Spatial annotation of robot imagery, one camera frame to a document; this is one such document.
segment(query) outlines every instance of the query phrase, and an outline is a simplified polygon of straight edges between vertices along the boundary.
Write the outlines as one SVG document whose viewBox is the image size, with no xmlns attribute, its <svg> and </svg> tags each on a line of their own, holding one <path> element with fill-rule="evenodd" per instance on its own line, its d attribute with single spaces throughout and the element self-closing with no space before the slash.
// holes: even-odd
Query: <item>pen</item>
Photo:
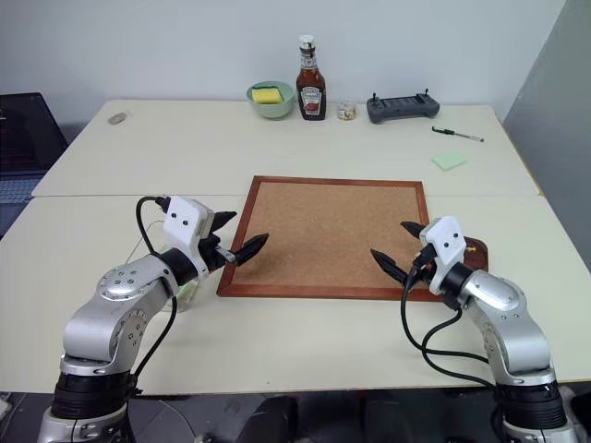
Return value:
<svg viewBox="0 0 591 443">
<path fill-rule="evenodd" d="M 466 134 L 460 134 L 459 132 L 452 131 L 451 129 L 443 129 L 441 127 L 432 126 L 431 130 L 433 132 L 439 132 L 440 134 L 447 134 L 448 136 L 458 136 L 458 137 L 463 137 L 463 138 L 470 138 L 471 140 L 474 140 L 474 141 L 484 141 L 484 139 L 482 137 L 468 136 Z"/>
</svg>

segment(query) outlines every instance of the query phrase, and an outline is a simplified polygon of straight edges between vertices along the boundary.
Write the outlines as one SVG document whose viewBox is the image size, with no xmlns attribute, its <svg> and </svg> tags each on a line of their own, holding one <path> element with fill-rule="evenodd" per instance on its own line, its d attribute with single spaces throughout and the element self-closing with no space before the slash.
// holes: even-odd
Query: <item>black cable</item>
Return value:
<svg viewBox="0 0 591 443">
<path fill-rule="evenodd" d="M 410 329 L 408 328 L 408 321 L 406 320 L 406 301 L 408 299 L 408 295 L 410 294 L 410 292 L 413 289 L 413 286 L 416 283 L 416 275 L 417 274 L 418 274 L 418 268 L 416 266 L 413 266 L 413 268 L 410 269 L 410 272 L 408 273 L 408 277 L 406 278 L 406 281 L 404 283 L 403 298 L 400 303 L 400 317 L 403 321 L 403 329 L 404 329 L 404 333 L 406 334 L 406 338 L 420 352 L 425 351 L 426 353 L 432 353 L 434 355 L 449 355 L 452 357 L 472 358 L 474 360 L 478 360 L 479 362 L 488 364 L 488 359 L 486 357 L 483 357 L 481 355 L 477 355 L 475 353 L 464 353 L 461 351 L 443 351 L 440 349 L 430 349 L 427 346 L 423 346 L 423 345 L 419 344 L 415 340 L 415 338 L 413 337 L 413 335 L 410 332 Z"/>
<path fill-rule="evenodd" d="M 156 255 L 156 253 L 154 251 L 154 248 L 151 245 L 150 238 L 148 237 L 148 234 L 146 233 L 146 229 L 144 228 L 143 220 L 141 219 L 141 207 L 143 206 L 143 204 L 146 201 L 154 201 L 154 202 L 156 202 L 156 204 L 158 206 L 160 206 L 161 209 L 164 212 L 166 212 L 166 211 L 168 211 L 168 205 L 170 203 L 170 198 L 146 196 L 146 197 L 140 198 L 138 200 L 138 203 L 136 204 L 136 220 L 138 222 L 138 228 L 139 228 L 139 232 L 141 233 L 141 238 L 143 238 L 143 240 L 144 240 L 144 242 L 146 244 L 146 247 L 150 251 L 150 254 Z M 168 318 L 168 322 L 166 323 L 166 326 L 164 327 L 163 331 L 160 333 L 160 336 L 158 337 L 158 339 L 150 347 L 150 350 L 148 351 L 148 353 L 146 353 L 146 355 L 144 355 L 144 358 L 141 359 L 141 362 L 139 362 L 139 365 L 138 365 L 138 368 L 136 369 L 136 372 L 132 376 L 133 377 L 133 380 L 135 382 L 134 382 L 133 389 L 130 391 L 131 392 L 131 395 L 135 395 L 135 394 L 138 393 L 138 391 L 135 389 L 135 383 L 138 382 L 139 375 L 143 371 L 145 365 L 148 363 L 148 361 L 154 355 L 154 353 L 158 349 L 158 346 L 160 346 L 160 344 L 163 342 L 164 338 L 168 334 L 168 331 L 173 326 L 173 323 L 175 323 L 176 310 L 177 310 L 177 308 L 178 308 L 178 304 L 177 304 L 177 301 L 176 301 L 176 296 L 173 296 L 172 297 L 172 308 L 171 308 L 171 311 L 170 311 L 170 317 Z M 125 413 L 125 416 L 124 416 L 124 426 L 123 426 L 122 431 L 123 431 L 124 437 L 127 438 L 127 441 L 129 443 L 136 443 L 136 438 L 134 436 L 133 429 L 131 427 L 131 420 L 129 419 L 129 401 L 127 402 L 126 413 Z"/>
<path fill-rule="evenodd" d="M 482 361 L 482 359 L 484 357 L 480 357 L 479 355 L 475 355 L 475 354 L 471 354 L 471 353 L 457 353 L 454 351 L 441 351 L 441 350 L 436 350 L 436 349 L 429 349 L 426 346 L 426 342 L 425 340 L 423 340 L 424 344 L 419 344 L 415 338 L 413 337 L 413 335 L 410 332 L 410 329 L 408 328 L 408 322 L 406 320 L 406 301 L 408 299 L 408 295 L 410 294 L 410 292 L 412 291 L 413 287 L 415 286 L 416 283 L 416 277 L 418 274 L 418 267 L 417 266 L 413 266 L 413 268 L 410 269 L 410 272 L 408 273 L 408 277 L 406 278 L 406 281 L 404 282 L 404 289 L 403 289 L 403 298 L 401 300 L 400 303 L 400 316 L 403 322 L 403 329 L 404 329 L 404 334 L 406 334 L 406 338 L 413 344 L 413 346 L 415 346 L 423 355 L 423 358 L 425 359 L 425 361 L 427 362 L 427 364 L 429 366 L 431 366 L 433 369 L 435 369 L 436 371 L 441 372 L 442 374 L 445 374 L 446 376 L 450 376 L 450 377 L 456 377 L 456 378 L 460 378 L 463 380 L 469 380 L 469 381 L 474 381 L 476 383 L 480 383 L 482 385 L 484 385 L 487 388 L 491 388 L 494 389 L 494 385 L 488 381 L 486 381 L 483 378 L 479 378 L 479 377 L 473 377 L 473 376 L 468 376 L 467 374 L 461 374 L 459 372 L 453 372 L 453 371 L 449 371 L 447 369 L 444 369 L 438 365 L 436 365 L 435 363 L 433 363 L 433 361 L 428 357 L 429 353 L 434 353 L 437 355 L 453 355 L 453 356 L 465 356 L 468 358 L 475 358 L 479 361 Z M 447 320 L 439 325 L 437 325 L 435 328 L 433 328 L 432 330 L 430 330 L 428 332 L 428 339 L 438 330 L 445 328 L 446 326 L 449 326 L 452 323 L 455 323 L 459 318 L 452 318 L 450 320 Z"/>
<path fill-rule="evenodd" d="M 499 404 L 495 406 L 495 409 L 492 411 L 490 415 L 490 427 L 492 427 L 492 432 L 494 433 L 495 437 L 502 443 L 504 443 L 505 435 L 502 432 L 502 409 Z"/>
<path fill-rule="evenodd" d="M 421 353 L 423 354 L 423 358 L 425 359 L 427 364 L 429 366 L 431 366 L 433 369 L 435 369 L 436 371 L 440 371 L 441 373 L 446 374 L 451 377 L 461 378 L 463 380 L 475 381 L 476 383 L 480 383 L 481 385 L 484 385 L 485 387 L 487 387 L 489 389 L 494 389 L 494 385 L 492 383 L 486 381 L 484 378 L 469 376 L 467 374 L 460 374 L 459 372 L 453 372 L 453 371 L 449 371 L 447 369 L 444 369 L 441 366 L 433 363 L 433 361 L 427 355 L 427 352 L 426 352 L 427 343 L 428 343 L 429 339 L 433 336 L 433 334 L 435 334 L 439 330 L 442 330 L 443 328 L 447 328 L 448 326 L 450 326 L 453 323 L 455 323 L 456 321 L 458 321 L 460 318 L 462 318 L 462 310 L 461 309 L 458 310 L 458 313 L 455 315 L 455 317 L 450 318 L 449 320 L 444 321 L 443 323 L 440 323 L 436 327 L 432 328 L 427 333 L 427 335 L 425 335 L 425 338 L 423 339 L 423 343 L 422 343 L 423 349 L 421 351 Z"/>
<path fill-rule="evenodd" d="M 141 362 L 139 362 L 138 368 L 136 369 L 136 372 L 134 374 L 136 379 L 139 377 L 139 374 L 141 374 L 141 371 L 143 371 L 144 366 L 148 363 L 148 360 L 150 360 L 152 355 L 156 352 L 156 349 L 158 349 L 158 346 L 160 346 L 160 343 L 163 342 L 164 337 L 166 337 L 166 334 L 168 334 L 168 331 L 170 330 L 170 328 L 173 326 L 173 323 L 175 322 L 176 308 L 177 308 L 176 297 L 172 298 L 172 303 L 173 303 L 173 307 L 170 311 L 170 318 L 168 318 L 168 323 L 166 323 L 166 326 L 164 327 L 164 330 L 161 332 L 160 337 L 158 337 L 158 340 L 156 340 L 154 342 L 154 344 L 151 346 L 148 353 L 146 355 L 144 355 L 144 358 L 141 360 Z"/>
<path fill-rule="evenodd" d="M 131 420 L 129 419 L 129 402 L 127 402 L 126 413 L 123 416 L 123 437 L 126 438 L 126 443 L 137 443 L 136 436 L 131 427 Z"/>
<path fill-rule="evenodd" d="M 151 196 L 142 197 L 138 200 L 138 203 L 136 204 L 136 220 L 138 221 L 139 232 L 141 233 L 141 238 L 144 239 L 144 242 L 145 242 L 146 246 L 148 247 L 150 254 L 154 254 L 154 248 L 151 245 L 150 238 L 148 238 L 148 234 L 146 233 L 146 230 L 144 228 L 144 223 L 141 220 L 141 207 L 146 201 L 156 201 L 156 198 L 157 197 L 151 197 Z"/>
</svg>

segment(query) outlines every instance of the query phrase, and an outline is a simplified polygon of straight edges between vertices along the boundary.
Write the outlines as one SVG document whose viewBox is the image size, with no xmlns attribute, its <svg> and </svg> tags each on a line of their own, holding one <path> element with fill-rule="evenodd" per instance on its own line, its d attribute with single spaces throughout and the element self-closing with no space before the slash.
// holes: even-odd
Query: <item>black game controller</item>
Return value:
<svg viewBox="0 0 591 443">
<path fill-rule="evenodd" d="M 381 99 L 373 93 L 368 100 L 368 115 L 371 123 L 381 123 L 393 118 L 405 118 L 424 115 L 434 117 L 440 111 L 440 104 L 435 102 L 425 90 L 424 94 L 414 97 L 398 97 L 393 99 Z"/>
</svg>

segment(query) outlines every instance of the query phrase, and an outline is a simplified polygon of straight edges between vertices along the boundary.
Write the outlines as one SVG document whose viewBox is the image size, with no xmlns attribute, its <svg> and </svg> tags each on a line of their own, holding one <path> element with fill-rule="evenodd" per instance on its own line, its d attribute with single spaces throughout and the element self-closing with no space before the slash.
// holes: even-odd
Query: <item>laptop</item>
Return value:
<svg viewBox="0 0 591 443">
<path fill-rule="evenodd" d="M 66 148 L 39 92 L 0 95 L 0 236 Z"/>
</svg>

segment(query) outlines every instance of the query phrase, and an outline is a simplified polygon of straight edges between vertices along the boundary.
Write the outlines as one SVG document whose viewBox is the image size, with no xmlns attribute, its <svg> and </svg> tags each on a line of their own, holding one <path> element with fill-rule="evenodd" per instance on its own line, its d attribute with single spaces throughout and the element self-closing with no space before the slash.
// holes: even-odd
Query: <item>ketchup bottle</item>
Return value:
<svg viewBox="0 0 591 443">
<path fill-rule="evenodd" d="M 326 83 L 316 66 L 316 44 L 311 35 L 299 38 L 302 67 L 295 86 L 299 110 L 305 120 L 324 120 L 326 115 Z"/>
</svg>

